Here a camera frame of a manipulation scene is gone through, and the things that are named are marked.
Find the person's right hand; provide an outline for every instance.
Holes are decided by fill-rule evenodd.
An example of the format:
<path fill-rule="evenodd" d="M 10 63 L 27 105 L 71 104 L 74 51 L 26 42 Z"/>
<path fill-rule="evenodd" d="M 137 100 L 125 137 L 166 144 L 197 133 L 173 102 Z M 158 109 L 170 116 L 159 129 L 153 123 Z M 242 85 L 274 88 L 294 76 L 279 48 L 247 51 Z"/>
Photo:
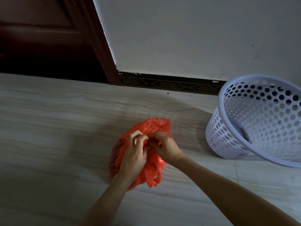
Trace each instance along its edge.
<path fill-rule="evenodd" d="M 180 150 L 173 138 L 160 132 L 149 134 L 148 137 L 150 140 L 151 138 L 157 139 L 156 142 L 150 142 L 150 145 L 155 148 L 158 155 L 166 163 L 174 166 L 175 163 L 184 157 L 184 153 Z"/>

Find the wooden door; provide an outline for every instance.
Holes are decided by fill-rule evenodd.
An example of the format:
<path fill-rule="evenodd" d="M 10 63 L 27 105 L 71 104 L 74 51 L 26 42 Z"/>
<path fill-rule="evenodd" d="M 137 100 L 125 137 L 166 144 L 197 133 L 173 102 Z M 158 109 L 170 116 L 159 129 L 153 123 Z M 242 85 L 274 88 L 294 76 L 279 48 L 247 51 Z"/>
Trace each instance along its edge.
<path fill-rule="evenodd" d="M 107 82 L 63 0 L 0 0 L 0 72 Z"/>

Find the plastic bag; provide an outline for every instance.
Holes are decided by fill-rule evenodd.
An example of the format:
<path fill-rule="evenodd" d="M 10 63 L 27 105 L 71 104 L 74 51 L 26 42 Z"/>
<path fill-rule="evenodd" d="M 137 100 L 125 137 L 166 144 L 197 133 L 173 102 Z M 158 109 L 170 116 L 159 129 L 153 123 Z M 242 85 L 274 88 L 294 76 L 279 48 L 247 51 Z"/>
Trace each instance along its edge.
<path fill-rule="evenodd" d="M 112 180 L 114 176 L 118 173 L 120 165 L 124 156 L 126 149 L 129 147 L 129 135 L 134 131 L 139 130 L 143 134 L 152 134 L 156 132 L 163 132 L 168 136 L 170 135 L 170 120 L 164 118 L 149 118 L 144 122 L 134 125 L 129 131 L 123 133 L 119 140 L 116 142 L 112 152 L 109 163 L 110 179 Z M 149 187 L 157 186 L 161 182 L 162 175 L 161 172 L 165 167 L 166 163 L 160 158 L 158 153 L 154 148 L 148 150 L 148 157 L 146 159 L 145 166 L 142 171 L 131 184 L 128 190 L 134 189 L 136 186 L 147 182 Z"/>

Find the baseboard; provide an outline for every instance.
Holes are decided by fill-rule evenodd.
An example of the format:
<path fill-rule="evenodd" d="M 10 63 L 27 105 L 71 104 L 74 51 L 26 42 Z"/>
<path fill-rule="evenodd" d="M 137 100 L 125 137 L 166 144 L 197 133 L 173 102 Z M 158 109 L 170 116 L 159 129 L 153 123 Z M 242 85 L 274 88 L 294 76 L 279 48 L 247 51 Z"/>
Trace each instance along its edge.
<path fill-rule="evenodd" d="M 225 81 L 213 82 L 208 79 L 183 78 L 175 76 L 120 72 L 123 86 L 165 89 L 189 93 L 218 95 Z"/>

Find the perforated basket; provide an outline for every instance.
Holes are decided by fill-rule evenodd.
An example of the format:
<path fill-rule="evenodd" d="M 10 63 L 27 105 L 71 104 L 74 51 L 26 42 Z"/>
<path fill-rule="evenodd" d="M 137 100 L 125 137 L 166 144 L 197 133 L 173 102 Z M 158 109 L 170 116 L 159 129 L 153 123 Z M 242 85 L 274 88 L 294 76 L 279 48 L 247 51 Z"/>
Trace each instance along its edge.
<path fill-rule="evenodd" d="M 301 167 L 301 88 L 264 75 L 224 84 L 206 140 L 225 159 Z"/>

